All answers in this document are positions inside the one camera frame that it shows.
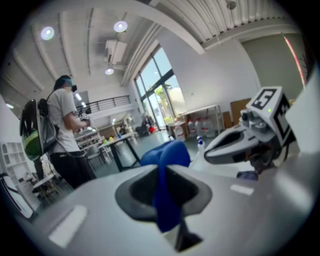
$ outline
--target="ceiling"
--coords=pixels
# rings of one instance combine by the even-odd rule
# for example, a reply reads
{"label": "ceiling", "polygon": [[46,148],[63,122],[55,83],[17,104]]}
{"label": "ceiling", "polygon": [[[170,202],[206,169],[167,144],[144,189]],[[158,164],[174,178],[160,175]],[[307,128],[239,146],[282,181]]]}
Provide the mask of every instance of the ceiling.
{"label": "ceiling", "polygon": [[[19,116],[28,100],[46,98],[61,75],[72,75],[80,92],[96,80],[127,85],[162,27],[203,54],[206,44],[235,28],[287,18],[271,0],[234,1],[233,10],[227,9],[226,0],[91,0],[82,1],[83,8],[76,0],[52,1],[13,42],[1,71],[0,94]],[[117,33],[113,27],[121,20],[128,29]],[[42,40],[47,26],[54,29],[54,37]],[[104,74],[110,67],[105,58],[108,40],[126,44],[109,76]]]}

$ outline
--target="blue cloth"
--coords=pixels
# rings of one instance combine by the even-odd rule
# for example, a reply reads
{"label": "blue cloth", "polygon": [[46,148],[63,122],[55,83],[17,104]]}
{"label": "blue cloth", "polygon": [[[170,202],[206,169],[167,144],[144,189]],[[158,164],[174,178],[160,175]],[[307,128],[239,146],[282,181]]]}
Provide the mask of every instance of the blue cloth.
{"label": "blue cloth", "polygon": [[166,166],[190,165],[190,156],[185,144],[180,140],[165,142],[145,153],[141,166],[158,165],[158,183],[153,198],[153,207],[157,210],[157,225],[161,232],[167,232],[180,223],[181,210],[173,201],[166,182]]}

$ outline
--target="gray surface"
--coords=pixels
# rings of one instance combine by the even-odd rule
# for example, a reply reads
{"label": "gray surface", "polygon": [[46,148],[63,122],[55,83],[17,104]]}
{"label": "gray surface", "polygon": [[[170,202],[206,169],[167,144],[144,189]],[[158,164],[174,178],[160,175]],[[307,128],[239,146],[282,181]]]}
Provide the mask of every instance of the gray surface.
{"label": "gray surface", "polygon": [[[203,241],[183,255],[268,255],[287,242],[304,223],[319,195],[320,153],[288,159],[277,172],[259,182],[220,177],[175,166],[206,184],[213,197],[202,213],[186,218],[189,231]],[[134,221],[117,205],[114,192],[124,181],[152,165],[88,182],[53,205],[36,221],[46,237],[72,206],[88,208],[65,253],[69,255],[178,255],[150,222]],[[248,196],[230,190],[240,184],[254,188]]]}
{"label": "gray surface", "polygon": [[[148,165],[88,182],[42,214],[35,221],[35,227],[47,236],[74,205],[83,205],[89,214],[68,246],[68,250],[75,254],[132,255],[134,252],[134,255],[177,255],[156,224],[132,220],[115,201],[115,190],[121,183],[153,168],[153,165]],[[249,200],[248,196],[231,191],[230,186],[236,183],[252,188],[256,183],[217,177],[188,168],[179,171],[205,182],[212,189],[213,198],[204,211],[186,218],[190,231],[205,242],[188,249],[184,254],[195,255],[197,251],[203,254],[213,243],[216,246],[221,244],[218,237],[227,238],[228,231],[234,229],[236,220],[221,223],[221,217],[228,220],[238,216]]]}

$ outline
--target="black pants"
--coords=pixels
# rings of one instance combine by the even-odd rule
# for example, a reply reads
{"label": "black pants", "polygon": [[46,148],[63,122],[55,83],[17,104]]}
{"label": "black pants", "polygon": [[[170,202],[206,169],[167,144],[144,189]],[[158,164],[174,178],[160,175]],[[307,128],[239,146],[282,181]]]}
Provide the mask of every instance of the black pants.
{"label": "black pants", "polygon": [[[69,152],[69,154],[79,156],[82,153]],[[84,156],[72,157],[66,153],[53,153],[50,155],[50,160],[57,173],[74,189],[96,178]]]}

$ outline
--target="backpack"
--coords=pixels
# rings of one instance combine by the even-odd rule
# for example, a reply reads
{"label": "backpack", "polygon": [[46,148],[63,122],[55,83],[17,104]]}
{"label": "backpack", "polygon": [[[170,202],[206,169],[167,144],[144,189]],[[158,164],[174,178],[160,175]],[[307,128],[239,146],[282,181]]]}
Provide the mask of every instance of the backpack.
{"label": "backpack", "polygon": [[58,131],[49,119],[47,100],[27,102],[21,113],[20,136],[24,152],[31,161],[38,160],[56,144]]}

